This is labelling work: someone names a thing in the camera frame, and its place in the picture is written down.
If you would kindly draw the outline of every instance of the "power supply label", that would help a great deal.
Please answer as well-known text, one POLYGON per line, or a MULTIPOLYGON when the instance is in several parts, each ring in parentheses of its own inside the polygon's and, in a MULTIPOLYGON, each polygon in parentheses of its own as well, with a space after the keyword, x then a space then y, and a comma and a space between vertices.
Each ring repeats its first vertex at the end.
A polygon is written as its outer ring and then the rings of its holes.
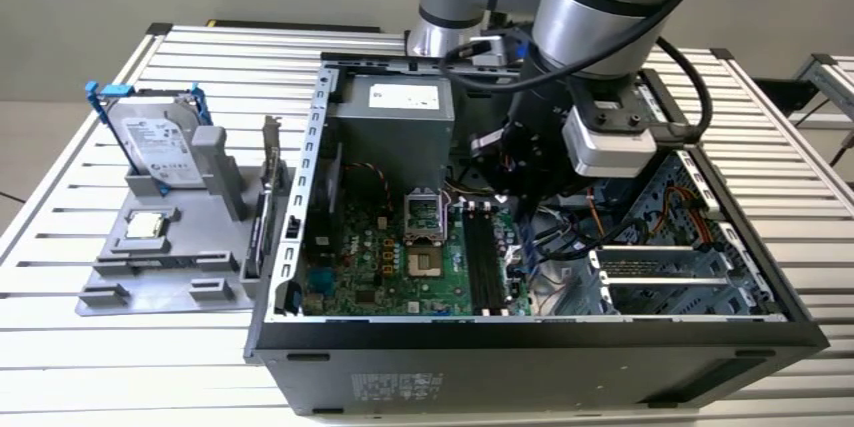
POLYGON ((374 84, 369 95, 369 107, 378 109, 439 110, 435 85, 374 84))
POLYGON ((202 174, 178 124, 141 117, 122 122, 149 175, 171 187, 199 187, 202 174))

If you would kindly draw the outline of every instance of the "aluminum extrusion table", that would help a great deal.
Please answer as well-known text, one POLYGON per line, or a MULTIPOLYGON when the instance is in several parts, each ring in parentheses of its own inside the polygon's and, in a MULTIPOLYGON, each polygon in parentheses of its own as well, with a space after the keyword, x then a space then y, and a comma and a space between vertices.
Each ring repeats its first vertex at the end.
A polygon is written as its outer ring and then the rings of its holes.
MULTIPOLYGON (((165 89, 201 82, 241 164, 261 163, 263 118, 279 116, 293 164, 325 50, 394 55, 403 52, 403 39, 323 31, 154 29, 115 82, 165 89)), ((726 52, 684 52, 716 100, 706 151, 832 347, 700 411, 597 419, 568 412, 333 422, 634 425, 644 419, 652 425, 697 427, 854 425, 854 194, 726 52)), ((676 63, 654 51, 648 66, 697 121, 697 95, 676 63)), ((90 115, 0 238, 0 412, 18 413, 0 424, 315 424, 318 419, 294 416, 267 370, 243 363, 250 312, 75 314, 88 264, 127 193, 126 168, 110 133, 90 115)))

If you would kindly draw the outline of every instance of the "motherboard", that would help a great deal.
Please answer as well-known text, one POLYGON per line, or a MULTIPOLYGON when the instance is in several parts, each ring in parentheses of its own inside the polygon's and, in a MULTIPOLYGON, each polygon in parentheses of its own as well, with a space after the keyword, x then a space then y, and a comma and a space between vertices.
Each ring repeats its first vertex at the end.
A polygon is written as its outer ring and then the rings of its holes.
POLYGON ((507 278, 510 212, 439 199, 442 212, 414 199, 405 218, 345 196, 341 252, 309 271, 306 315, 470 316, 490 306, 494 315, 530 314, 525 283, 507 278), (413 240, 407 225, 443 230, 445 241, 413 240))

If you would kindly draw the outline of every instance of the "case label sticker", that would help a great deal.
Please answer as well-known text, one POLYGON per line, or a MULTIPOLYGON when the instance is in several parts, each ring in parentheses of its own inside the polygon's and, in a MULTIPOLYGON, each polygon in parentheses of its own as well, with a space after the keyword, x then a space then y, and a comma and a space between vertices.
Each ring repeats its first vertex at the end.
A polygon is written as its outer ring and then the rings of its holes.
POLYGON ((439 110, 435 85, 374 84, 369 96, 369 107, 378 109, 439 110))
POLYGON ((198 187, 202 174, 182 129, 169 119, 123 119, 131 144, 149 174, 173 187, 198 187))
POLYGON ((353 393, 357 400, 418 401, 437 400, 445 374, 353 374, 353 393))

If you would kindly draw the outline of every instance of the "ram slot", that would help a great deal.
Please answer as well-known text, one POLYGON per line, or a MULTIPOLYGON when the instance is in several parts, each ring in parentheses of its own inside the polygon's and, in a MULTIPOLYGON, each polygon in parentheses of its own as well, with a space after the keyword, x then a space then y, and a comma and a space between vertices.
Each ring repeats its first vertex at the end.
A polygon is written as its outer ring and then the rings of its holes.
POLYGON ((471 305, 475 315, 499 315, 505 308, 505 293, 499 272, 498 248, 493 234, 491 212, 481 208, 463 212, 466 263, 471 305))

